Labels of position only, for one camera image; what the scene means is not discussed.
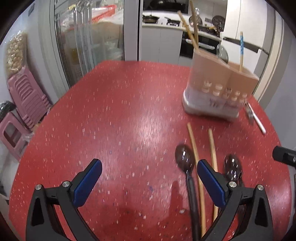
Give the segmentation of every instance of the metal bolt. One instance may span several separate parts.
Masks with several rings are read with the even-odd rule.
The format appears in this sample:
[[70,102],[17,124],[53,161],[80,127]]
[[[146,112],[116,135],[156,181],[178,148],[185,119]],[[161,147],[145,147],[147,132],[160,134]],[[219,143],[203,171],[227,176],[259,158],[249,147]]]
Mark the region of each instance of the metal bolt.
[[237,184],[235,182],[229,182],[229,186],[232,188],[235,188],[237,186]]
[[259,184],[259,185],[257,186],[257,188],[258,188],[260,191],[262,191],[262,190],[264,189],[264,187],[263,187],[261,184]]
[[41,184],[38,184],[38,185],[36,185],[36,187],[35,187],[36,190],[40,190],[41,188],[42,188],[42,185],[41,185]]
[[64,181],[64,182],[62,183],[62,186],[63,186],[64,188],[68,187],[69,185],[70,185],[70,182],[69,182],[69,181]]

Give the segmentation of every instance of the countertop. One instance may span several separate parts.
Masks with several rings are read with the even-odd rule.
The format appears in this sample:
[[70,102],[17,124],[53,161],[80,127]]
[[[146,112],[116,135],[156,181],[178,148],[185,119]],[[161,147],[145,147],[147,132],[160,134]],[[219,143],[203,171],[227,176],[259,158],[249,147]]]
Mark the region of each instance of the countertop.
[[[36,184],[48,188],[72,180],[93,158],[102,161],[103,173],[79,211],[100,240],[192,240],[185,175],[174,159],[179,143],[190,145],[188,122],[200,158],[211,163],[207,130],[212,128],[218,170],[224,172],[225,155],[234,153],[242,162],[245,186],[265,187],[274,241],[282,239],[291,212],[291,183],[288,167],[271,156],[280,145],[272,124],[254,98],[250,103],[266,136],[249,124],[243,110],[233,123],[186,114],[181,99],[189,70],[105,61],[55,104],[27,146],[11,190],[9,217],[23,240]],[[195,172],[193,178],[197,189]],[[205,203],[208,229],[213,202],[206,191]],[[65,219],[60,220],[74,240]],[[235,219],[227,240],[236,224]]]
[[[142,27],[173,28],[173,29],[177,29],[177,30],[181,30],[181,31],[186,31],[186,29],[183,27],[171,26],[171,25],[166,25],[166,24],[142,23]],[[190,28],[191,32],[194,33],[194,29],[192,27],[189,27],[189,28]],[[213,40],[216,40],[219,42],[222,41],[221,38],[214,36],[212,34],[202,32],[202,31],[198,31],[198,35],[204,36],[206,38],[213,39]]]

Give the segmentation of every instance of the kitchen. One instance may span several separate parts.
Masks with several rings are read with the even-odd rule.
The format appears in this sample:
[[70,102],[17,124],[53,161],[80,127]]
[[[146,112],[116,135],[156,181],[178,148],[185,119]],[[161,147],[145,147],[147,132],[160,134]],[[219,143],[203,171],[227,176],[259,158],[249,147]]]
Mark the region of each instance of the kitchen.
[[[225,62],[239,63],[239,38],[243,31],[244,66],[260,77],[273,38],[272,8],[264,0],[193,0],[192,3],[198,16],[199,46],[218,54]],[[141,60],[191,65],[193,46],[178,10],[193,33],[192,11],[187,0],[144,0]]]

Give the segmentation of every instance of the spoon handle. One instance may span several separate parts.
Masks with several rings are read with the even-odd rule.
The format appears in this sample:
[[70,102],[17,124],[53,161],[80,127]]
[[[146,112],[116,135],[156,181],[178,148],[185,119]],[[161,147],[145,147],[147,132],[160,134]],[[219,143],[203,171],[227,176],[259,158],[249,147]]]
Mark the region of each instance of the spoon handle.
[[192,240],[197,241],[200,240],[201,237],[200,216],[198,213],[194,180],[191,175],[186,176],[186,187],[188,192],[189,209],[191,216]]

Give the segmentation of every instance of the red plastic basket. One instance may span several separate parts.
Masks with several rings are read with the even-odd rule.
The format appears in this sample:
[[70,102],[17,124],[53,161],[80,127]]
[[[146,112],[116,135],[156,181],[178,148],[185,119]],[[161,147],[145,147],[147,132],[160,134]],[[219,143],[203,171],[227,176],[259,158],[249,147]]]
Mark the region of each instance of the red plastic basket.
[[106,6],[107,11],[105,13],[100,14],[99,16],[96,16],[95,18],[92,18],[93,23],[97,23],[99,20],[107,17],[111,17],[113,14],[115,14],[116,5],[109,5]]

